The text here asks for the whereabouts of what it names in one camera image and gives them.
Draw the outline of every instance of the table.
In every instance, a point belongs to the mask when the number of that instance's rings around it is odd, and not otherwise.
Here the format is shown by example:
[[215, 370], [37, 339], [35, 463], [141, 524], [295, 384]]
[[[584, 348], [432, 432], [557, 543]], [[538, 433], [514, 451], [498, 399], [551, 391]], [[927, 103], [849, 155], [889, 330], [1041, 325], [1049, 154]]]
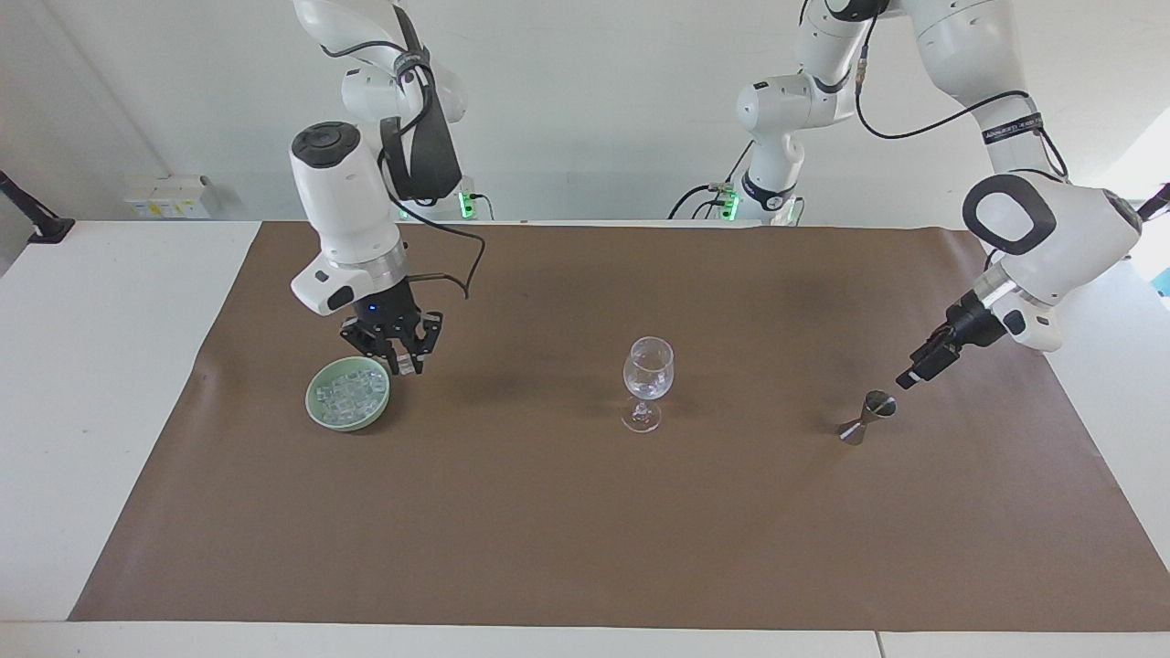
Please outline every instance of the table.
[[[178, 398], [256, 228], [254, 224], [225, 222], [83, 222], [61, 246], [28, 248], [0, 279], [0, 336], [6, 338], [0, 343], [6, 364], [0, 373], [5, 399], [5, 438], [0, 444], [0, 618], [56, 622], [68, 615]], [[174, 311], [165, 316], [149, 313], [163, 295], [181, 303], [171, 304]], [[1170, 316], [1126, 263], [1073, 295], [1061, 311], [1068, 344], [1051, 358], [1053, 368], [1165, 561], [1170, 554], [1170, 514], [1163, 512], [1168, 493], [1163, 473], [1170, 466], [1170, 451], [1158, 440], [1158, 412], [1168, 390], [1159, 376], [1170, 371], [1170, 347], [1165, 343]], [[44, 322], [77, 328], [68, 349], [36, 349]], [[133, 340], [124, 340], [126, 336]], [[41, 411], [46, 399], [54, 400], [51, 413]], [[390, 643], [425, 649], [428, 654], [447, 654], [459, 652], [459, 643], [467, 642], [464, 646], [491, 654], [489, 637], [507, 638], [495, 646], [512, 654], [541, 651], [542, 642], [551, 643], [543, 646], [558, 647], [573, 644], [590, 654], [674, 653], [675, 646], [695, 650], [696, 643], [708, 642], [715, 643], [709, 647], [720, 646], [720, 652], [732, 654], [818, 654], [815, 651], [823, 650], [826, 656], [878, 656], [880, 650], [879, 638], [865, 632], [598, 630], [586, 640], [580, 639], [585, 637], [580, 631], [548, 629], [455, 632], [238, 626], [5, 624], [0, 626], [0, 646], [11, 640], [33, 652], [37, 646], [53, 651], [53, 646], [69, 643], [101, 647], [102, 643], [109, 646], [113, 642], [138, 646], [146, 654], [158, 642], [181, 635], [186, 638], [183, 644], [195, 651], [191, 654], [213, 654], [216, 643], [234, 644], [249, 637], [255, 646], [273, 652], [317, 642], [325, 649], [350, 646], [360, 653], [360, 642], [370, 642], [371, 651]], [[289, 635], [280, 639], [285, 631]], [[359, 640], [359, 636], [378, 639]], [[571, 643], [569, 638], [580, 642]], [[997, 645], [997, 651], [1010, 654], [1014, 651], [1012, 643], [1020, 643], [1017, 646], [1021, 651], [1033, 651], [1038, 642], [1048, 639], [1054, 651], [1066, 642], [1034, 636], [1005, 636], [994, 642], [1006, 643]], [[882, 638], [886, 656], [914, 656], [914, 651], [922, 650], [922, 643], [934, 643], [924, 649], [929, 652], [937, 650], [937, 643], [977, 647], [985, 640], [917, 635]], [[1170, 652], [1170, 637], [1165, 635], [1099, 640], [1112, 647], [1107, 649], [1110, 653]], [[748, 642], [758, 644], [737, 644]]]

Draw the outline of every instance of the bowl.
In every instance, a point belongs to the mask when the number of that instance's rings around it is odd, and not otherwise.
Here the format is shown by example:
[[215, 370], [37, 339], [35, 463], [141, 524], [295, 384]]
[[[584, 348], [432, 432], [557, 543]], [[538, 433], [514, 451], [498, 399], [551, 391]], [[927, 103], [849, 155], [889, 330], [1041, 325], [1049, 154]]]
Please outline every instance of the bowl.
[[[364, 407], [360, 400], [365, 400]], [[387, 403], [390, 373], [380, 363], [364, 356], [345, 357], [322, 368], [304, 392], [309, 417], [335, 432], [353, 432], [370, 426], [386, 411]], [[353, 409], [350, 414], [340, 411], [346, 406]]]

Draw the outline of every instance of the white wall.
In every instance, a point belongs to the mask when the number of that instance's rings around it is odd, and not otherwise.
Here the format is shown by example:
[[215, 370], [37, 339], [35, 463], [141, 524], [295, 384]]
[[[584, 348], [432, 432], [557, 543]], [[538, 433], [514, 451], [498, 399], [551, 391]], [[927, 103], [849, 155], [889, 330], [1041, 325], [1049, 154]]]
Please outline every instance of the white wall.
[[0, 199], [0, 276], [25, 249], [25, 240], [33, 232], [33, 225], [12, 204]]
[[[501, 215], [661, 218], [738, 155], [739, 88], [796, 69], [799, 5], [417, 0], [411, 12], [467, 82], [457, 148]], [[1032, 91], [1074, 172], [1095, 176], [1170, 107], [1170, 88], [1151, 84], [1162, 2], [1016, 5]], [[61, 28], [96, 76], [77, 73]], [[923, 74], [904, 19], [879, 26], [870, 55], [872, 122], [914, 128], [955, 109]], [[124, 218], [124, 177], [157, 173], [156, 159], [212, 177], [228, 219], [301, 218], [285, 149], [302, 128], [345, 118], [349, 67], [317, 50], [288, 0], [7, 0], [0, 167], [82, 218]], [[146, 145], [94, 101], [103, 85]], [[851, 123], [806, 143], [806, 224], [958, 226], [965, 191], [990, 173], [970, 122], [897, 144]]]

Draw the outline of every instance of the white table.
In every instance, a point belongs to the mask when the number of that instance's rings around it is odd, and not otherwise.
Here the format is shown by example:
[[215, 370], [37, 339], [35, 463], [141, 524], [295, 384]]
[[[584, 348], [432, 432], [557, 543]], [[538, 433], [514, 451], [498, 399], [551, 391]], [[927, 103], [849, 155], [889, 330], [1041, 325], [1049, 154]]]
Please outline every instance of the white table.
[[[62, 245], [27, 248], [0, 277], [0, 619], [8, 621], [0, 623], [0, 657], [78, 650], [111, 657], [1170, 656], [1170, 633], [61, 623], [257, 228], [82, 222]], [[1067, 345], [1051, 357], [1053, 369], [1168, 561], [1170, 446], [1164, 439], [1170, 432], [1161, 412], [1170, 397], [1170, 313], [1128, 263], [1073, 295], [1061, 313]]]

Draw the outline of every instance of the black clamp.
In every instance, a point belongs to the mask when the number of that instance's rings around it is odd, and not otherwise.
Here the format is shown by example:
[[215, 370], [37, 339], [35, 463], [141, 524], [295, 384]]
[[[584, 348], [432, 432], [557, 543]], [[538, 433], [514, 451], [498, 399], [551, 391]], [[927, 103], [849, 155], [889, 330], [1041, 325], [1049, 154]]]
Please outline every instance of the black clamp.
[[[350, 317], [342, 324], [342, 337], [367, 357], [386, 359], [394, 375], [422, 375], [427, 355], [434, 351], [442, 331], [442, 314], [432, 311], [401, 316], [397, 324], [370, 324], [359, 317]], [[422, 337], [418, 327], [422, 324]], [[398, 341], [406, 354], [394, 350]]]
[[968, 290], [947, 309], [947, 322], [910, 355], [914, 364], [899, 376], [897, 385], [909, 390], [918, 382], [929, 382], [958, 361], [963, 345], [986, 348], [1006, 334], [1007, 330], [979, 301], [975, 290]]
[[21, 190], [20, 185], [4, 171], [0, 171], [0, 193], [8, 197], [8, 200], [36, 227], [36, 232], [28, 238], [29, 245], [56, 245], [66, 239], [69, 229], [76, 224], [73, 219], [57, 217], [46, 208], [41, 201]]

